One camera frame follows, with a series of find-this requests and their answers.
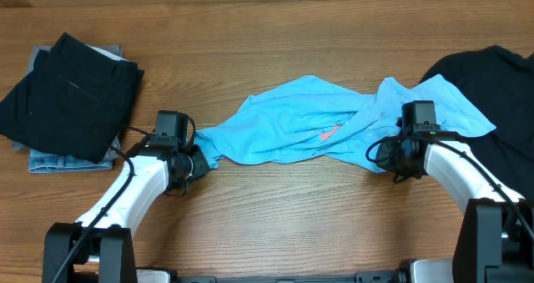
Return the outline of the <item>folded blue jeans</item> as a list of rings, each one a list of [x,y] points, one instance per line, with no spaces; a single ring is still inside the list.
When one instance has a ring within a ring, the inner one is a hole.
[[[77,159],[72,155],[47,154],[35,149],[31,149],[28,156],[28,172],[33,174],[100,171],[111,170],[112,168],[112,160],[102,160],[95,164],[87,160]]]

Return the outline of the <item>black t-shirt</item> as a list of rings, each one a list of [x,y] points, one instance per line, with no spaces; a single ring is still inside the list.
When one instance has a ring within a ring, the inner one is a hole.
[[[533,57],[494,45],[454,53],[422,77],[440,74],[454,84],[495,126],[468,144],[502,183],[533,201]]]

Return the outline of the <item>folded black pants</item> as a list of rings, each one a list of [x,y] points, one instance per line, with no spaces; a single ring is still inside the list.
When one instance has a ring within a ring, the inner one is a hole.
[[[64,33],[1,102],[1,133],[30,149],[100,162],[127,127],[143,70]]]

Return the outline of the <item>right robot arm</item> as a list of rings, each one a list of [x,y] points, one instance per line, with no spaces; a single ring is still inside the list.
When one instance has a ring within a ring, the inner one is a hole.
[[[463,214],[454,255],[404,260],[385,282],[531,282],[533,205],[478,161],[463,137],[443,131],[431,101],[403,104],[396,136],[375,141],[365,157],[394,182],[437,180]]]

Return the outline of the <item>light blue t-shirt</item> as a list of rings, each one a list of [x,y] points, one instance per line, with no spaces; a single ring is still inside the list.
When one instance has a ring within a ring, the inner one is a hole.
[[[416,100],[432,101],[437,123],[447,131],[481,137],[496,127],[440,75],[414,88],[385,78],[372,94],[304,76],[250,95],[222,124],[197,131],[195,143],[212,169],[222,158],[289,164],[325,155],[378,173],[366,152],[375,141],[400,132],[401,107]]]

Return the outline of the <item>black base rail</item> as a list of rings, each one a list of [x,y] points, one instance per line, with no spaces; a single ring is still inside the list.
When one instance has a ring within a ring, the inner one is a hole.
[[[139,283],[373,283],[410,282],[411,265],[416,260],[403,260],[394,270],[361,270],[354,275],[297,275],[216,277],[214,275],[180,276],[176,270],[138,268]]]

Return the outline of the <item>folded grey garment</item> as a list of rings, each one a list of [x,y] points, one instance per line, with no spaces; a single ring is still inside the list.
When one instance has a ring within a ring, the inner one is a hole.
[[[124,60],[124,57],[123,57],[123,49],[120,45],[104,45],[102,47],[96,47],[96,46],[93,46],[93,45],[89,45],[87,44],[87,47],[90,47],[91,49],[107,56],[108,58],[111,58],[113,60]],[[49,52],[51,50],[51,46],[49,45],[38,45],[38,46],[34,46],[33,47],[33,50],[30,54],[30,57],[29,57],[29,62],[28,62],[28,66],[27,66],[27,69],[26,69],[26,74],[29,74],[30,72],[33,71],[33,64],[34,64],[34,61],[38,55],[38,52],[39,51],[46,51],[46,52]],[[14,151],[24,151],[25,149],[28,149],[28,147],[26,147],[25,145],[22,145],[16,141],[11,141],[11,148],[14,150]]]

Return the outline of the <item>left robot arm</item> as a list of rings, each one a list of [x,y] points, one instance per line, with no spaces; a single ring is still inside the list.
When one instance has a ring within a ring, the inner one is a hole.
[[[133,237],[152,203],[169,191],[189,190],[209,172],[187,114],[160,110],[155,129],[123,154],[118,178],[73,223],[56,223],[44,241],[44,282],[177,281],[175,271],[139,268]]]

